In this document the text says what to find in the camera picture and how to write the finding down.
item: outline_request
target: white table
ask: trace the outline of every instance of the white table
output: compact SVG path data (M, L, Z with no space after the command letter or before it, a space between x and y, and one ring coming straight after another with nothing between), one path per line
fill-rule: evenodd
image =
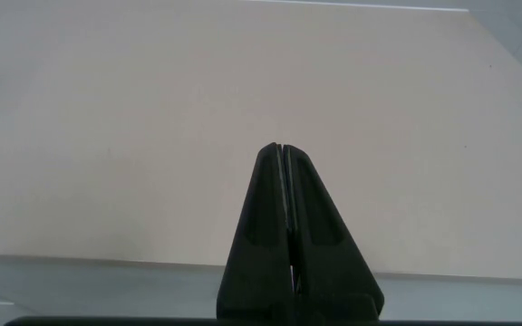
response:
M0 254L224 264L272 141L374 271L522 278L522 67L468 13L0 1Z

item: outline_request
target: beige surface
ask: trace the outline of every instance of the beige surface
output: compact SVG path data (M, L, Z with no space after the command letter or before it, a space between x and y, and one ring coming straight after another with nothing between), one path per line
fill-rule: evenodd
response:
M522 278L522 67L469 14L0 1L0 254L223 264L271 141L374 270Z

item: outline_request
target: white board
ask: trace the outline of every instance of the white board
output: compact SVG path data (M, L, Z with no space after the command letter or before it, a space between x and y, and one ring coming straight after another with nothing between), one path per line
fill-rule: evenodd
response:
M468 13L0 1L0 254L224 264L272 141L373 270L522 278L522 67Z

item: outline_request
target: black plastic part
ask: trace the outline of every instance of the black plastic part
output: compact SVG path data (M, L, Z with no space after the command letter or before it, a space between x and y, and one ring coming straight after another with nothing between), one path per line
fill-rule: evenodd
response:
M282 171L278 145L259 151L218 291L220 320L293 318Z
M328 321L376 321L384 297L311 159L284 146L294 221L298 295L305 315Z

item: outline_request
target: gray surface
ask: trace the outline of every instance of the gray surface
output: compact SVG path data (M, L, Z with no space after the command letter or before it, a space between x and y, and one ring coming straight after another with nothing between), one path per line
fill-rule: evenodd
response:
M8 307L6 313L13 317L213 318L222 273L221 266L0 258L0 296L24 307ZM386 298L385 320L522 321L522 281L376 278Z
M441 9L469 9L515 58L522 63L522 0L300 0L313 3L396 5Z

